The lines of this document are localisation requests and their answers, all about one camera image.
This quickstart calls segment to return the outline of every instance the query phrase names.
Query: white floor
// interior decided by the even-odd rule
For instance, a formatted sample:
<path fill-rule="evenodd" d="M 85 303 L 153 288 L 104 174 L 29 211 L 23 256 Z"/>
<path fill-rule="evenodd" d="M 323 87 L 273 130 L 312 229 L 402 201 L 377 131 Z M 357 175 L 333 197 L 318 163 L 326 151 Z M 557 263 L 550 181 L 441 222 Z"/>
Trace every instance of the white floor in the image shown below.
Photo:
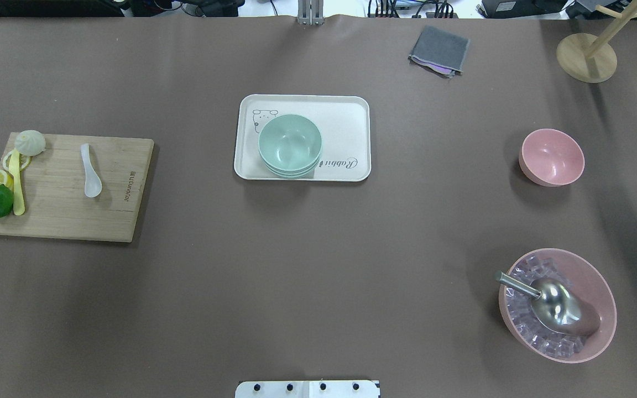
<path fill-rule="evenodd" d="M 298 0 L 273 0 L 276 7 L 276 12 L 279 15 L 294 15 L 298 13 L 299 2 Z M 449 3 L 453 5 L 453 9 L 456 11 L 459 18 L 483 18 L 477 11 L 476 5 L 481 0 L 449 0 Z M 336 14 L 353 15 L 353 16 L 367 16 L 369 0 L 323 0 L 323 15 L 331 16 Z M 371 13 L 374 13 L 375 1 L 372 2 L 370 8 Z M 180 5 L 179 2 L 174 2 L 173 8 Z M 410 18 L 414 15 L 415 11 L 419 7 L 419 3 L 415 3 L 415 7 L 407 11 L 399 11 L 400 17 Z M 421 15 L 425 18 L 425 13 L 433 12 L 435 6 L 428 4 L 422 8 Z M 275 15 L 270 0 L 245 0 L 245 5 L 238 9 L 240 16 L 273 16 Z M 169 15 L 181 13 L 182 10 L 166 11 L 162 15 Z M 538 15 L 525 18 L 532 19 L 568 19 L 567 14 L 562 11 L 561 13 Z"/>

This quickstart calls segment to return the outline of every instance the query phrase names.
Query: yellow knife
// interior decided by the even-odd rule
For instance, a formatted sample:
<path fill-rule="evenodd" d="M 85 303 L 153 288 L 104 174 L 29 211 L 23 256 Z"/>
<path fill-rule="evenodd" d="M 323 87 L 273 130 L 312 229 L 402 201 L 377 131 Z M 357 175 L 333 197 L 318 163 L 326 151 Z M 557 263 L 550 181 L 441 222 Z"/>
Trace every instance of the yellow knife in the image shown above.
<path fill-rule="evenodd" d="M 21 174 L 19 171 L 19 153 L 15 149 L 11 152 L 11 158 L 9 160 L 9 173 L 13 177 L 13 214 L 21 215 L 26 211 L 26 207 L 23 204 L 23 191 L 21 191 Z"/>

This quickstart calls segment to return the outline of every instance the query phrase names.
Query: white metal plate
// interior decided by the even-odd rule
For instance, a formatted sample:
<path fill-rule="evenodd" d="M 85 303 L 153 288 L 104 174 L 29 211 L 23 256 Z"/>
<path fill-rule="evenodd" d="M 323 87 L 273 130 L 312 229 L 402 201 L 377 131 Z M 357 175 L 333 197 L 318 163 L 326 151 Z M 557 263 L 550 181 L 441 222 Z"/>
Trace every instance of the white metal plate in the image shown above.
<path fill-rule="evenodd" d="M 242 382 L 235 398 L 379 398 L 375 380 Z"/>
<path fill-rule="evenodd" d="M 252 94 L 240 103 L 234 168 L 246 180 L 282 180 L 260 158 L 262 128 L 281 115 L 301 115 L 316 124 L 323 138 L 318 166 L 299 181 L 357 182 L 372 168 L 370 110 L 354 96 L 288 96 Z"/>

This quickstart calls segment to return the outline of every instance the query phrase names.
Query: ice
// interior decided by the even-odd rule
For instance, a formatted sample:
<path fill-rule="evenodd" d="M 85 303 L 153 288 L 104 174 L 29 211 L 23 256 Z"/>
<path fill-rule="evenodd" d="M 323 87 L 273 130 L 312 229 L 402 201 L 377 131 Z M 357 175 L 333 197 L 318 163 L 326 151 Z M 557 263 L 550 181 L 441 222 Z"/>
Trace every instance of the ice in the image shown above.
<path fill-rule="evenodd" d="M 540 277 L 551 277 L 571 287 L 571 282 L 558 272 L 552 259 L 538 259 L 535 255 L 516 264 L 510 275 L 528 284 Z M 539 352 L 552 358 L 569 358 L 584 347 L 586 337 L 552 332 L 539 322 L 530 305 L 529 296 L 506 288 L 505 302 L 515 330 Z"/>

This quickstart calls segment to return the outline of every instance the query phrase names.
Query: white bracket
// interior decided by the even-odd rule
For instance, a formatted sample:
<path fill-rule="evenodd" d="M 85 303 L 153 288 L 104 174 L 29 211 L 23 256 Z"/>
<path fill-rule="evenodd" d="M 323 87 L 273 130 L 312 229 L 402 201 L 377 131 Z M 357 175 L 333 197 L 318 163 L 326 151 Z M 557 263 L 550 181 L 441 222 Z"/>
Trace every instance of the white bracket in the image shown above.
<path fill-rule="evenodd" d="M 380 398 L 375 380 L 242 382 L 235 398 Z"/>
<path fill-rule="evenodd" d="M 299 25 L 323 25 L 323 0 L 299 0 Z"/>

